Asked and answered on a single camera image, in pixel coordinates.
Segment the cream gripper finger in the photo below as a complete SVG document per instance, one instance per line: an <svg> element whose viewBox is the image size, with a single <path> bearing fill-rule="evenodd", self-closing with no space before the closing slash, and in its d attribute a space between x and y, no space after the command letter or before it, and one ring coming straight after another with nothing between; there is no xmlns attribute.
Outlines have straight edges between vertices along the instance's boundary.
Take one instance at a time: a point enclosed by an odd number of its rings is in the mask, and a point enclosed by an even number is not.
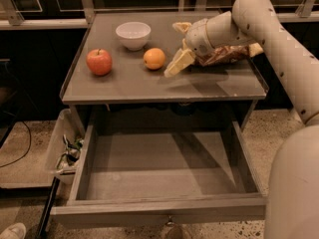
<svg viewBox="0 0 319 239"><path fill-rule="evenodd" d="M190 22L175 22L172 27L179 33L186 34L188 29L191 27Z"/></svg>
<svg viewBox="0 0 319 239"><path fill-rule="evenodd" d="M195 54L191 49L179 49L167 65L163 74L166 78L173 77L190 66L194 60Z"/></svg>

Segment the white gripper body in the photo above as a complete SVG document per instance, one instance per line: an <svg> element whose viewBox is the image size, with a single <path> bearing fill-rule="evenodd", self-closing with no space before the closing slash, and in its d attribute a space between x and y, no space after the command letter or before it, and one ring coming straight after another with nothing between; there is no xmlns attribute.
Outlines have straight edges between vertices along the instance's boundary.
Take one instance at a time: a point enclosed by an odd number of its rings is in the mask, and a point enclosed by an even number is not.
<svg viewBox="0 0 319 239"><path fill-rule="evenodd" d="M206 56L211 51L211 45L206 32L207 19L194 22L185 34L187 46L198 56Z"/></svg>

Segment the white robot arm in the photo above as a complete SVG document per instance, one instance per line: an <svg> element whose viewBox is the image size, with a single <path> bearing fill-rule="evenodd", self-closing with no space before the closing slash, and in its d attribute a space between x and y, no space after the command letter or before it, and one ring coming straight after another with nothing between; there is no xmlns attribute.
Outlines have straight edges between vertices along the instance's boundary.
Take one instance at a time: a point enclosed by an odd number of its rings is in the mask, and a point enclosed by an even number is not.
<svg viewBox="0 0 319 239"><path fill-rule="evenodd" d="M232 10L188 27L164 71L178 74L226 45L258 43L305 127L271 167L264 239L319 239L319 61L280 23L270 0L235 0Z"/></svg>

